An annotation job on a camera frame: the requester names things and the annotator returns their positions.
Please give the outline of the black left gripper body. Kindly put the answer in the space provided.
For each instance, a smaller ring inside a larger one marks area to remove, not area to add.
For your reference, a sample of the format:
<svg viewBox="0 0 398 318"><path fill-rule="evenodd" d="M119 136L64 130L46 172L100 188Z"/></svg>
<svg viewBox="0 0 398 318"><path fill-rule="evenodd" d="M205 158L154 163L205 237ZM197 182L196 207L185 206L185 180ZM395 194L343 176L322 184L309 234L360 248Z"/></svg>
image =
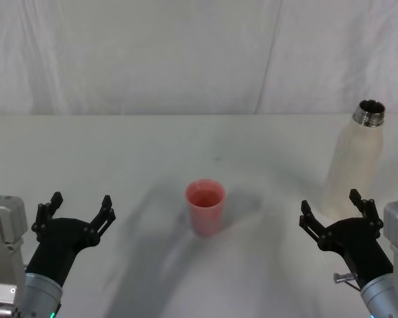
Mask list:
<svg viewBox="0 0 398 318"><path fill-rule="evenodd" d="M99 233L78 219L51 219L34 223L31 229L38 246L25 272L47 277L59 286L64 285L78 253L99 244Z"/></svg>

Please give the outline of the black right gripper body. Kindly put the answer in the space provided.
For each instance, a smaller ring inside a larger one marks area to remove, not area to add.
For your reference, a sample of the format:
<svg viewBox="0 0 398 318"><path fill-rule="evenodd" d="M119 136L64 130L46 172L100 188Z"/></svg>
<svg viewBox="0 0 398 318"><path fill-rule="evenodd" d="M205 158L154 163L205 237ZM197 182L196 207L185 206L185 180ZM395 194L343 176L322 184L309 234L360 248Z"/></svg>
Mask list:
<svg viewBox="0 0 398 318"><path fill-rule="evenodd" d="M393 265L379 245L383 221L349 218L328 227L319 226L319 249L339 254L355 281L363 288L372 280L391 274Z"/></svg>

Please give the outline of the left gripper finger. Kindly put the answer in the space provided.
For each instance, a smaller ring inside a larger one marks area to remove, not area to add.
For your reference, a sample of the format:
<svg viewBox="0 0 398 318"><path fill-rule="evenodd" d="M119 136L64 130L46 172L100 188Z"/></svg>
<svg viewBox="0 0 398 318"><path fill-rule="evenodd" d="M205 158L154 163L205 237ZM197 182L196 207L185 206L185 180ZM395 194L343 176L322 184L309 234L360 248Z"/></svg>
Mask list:
<svg viewBox="0 0 398 318"><path fill-rule="evenodd" d="M56 191L48 203L38 204L36 219L31 227L37 240L62 240L64 219L54 218L55 213L62 203L63 196L59 191Z"/></svg>
<svg viewBox="0 0 398 318"><path fill-rule="evenodd" d="M87 233L90 240L99 240L114 220L116 220L112 205L110 195L105 195L98 214L88 225Z"/></svg>

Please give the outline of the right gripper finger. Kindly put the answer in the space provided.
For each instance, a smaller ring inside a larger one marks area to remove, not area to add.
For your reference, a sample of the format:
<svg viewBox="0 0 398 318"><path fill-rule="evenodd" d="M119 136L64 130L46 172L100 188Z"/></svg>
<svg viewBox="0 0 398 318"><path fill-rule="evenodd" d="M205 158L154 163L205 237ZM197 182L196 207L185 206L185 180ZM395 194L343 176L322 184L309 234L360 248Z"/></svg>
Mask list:
<svg viewBox="0 0 398 318"><path fill-rule="evenodd" d="M351 189L349 199L352 204L368 220L369 227L376 237L380 237L380 230L383 228L383 221L379 218L375 201L373 199L363 199L357 189Z"/></svg>
<svg viewBox="0 0 398 318"><path fill-rule="evenodd" d="M302 215L299 226L317 243L318 247L330 247L331 240L328 229L322 225L314 216L307 200L301 202Z"/></svg>

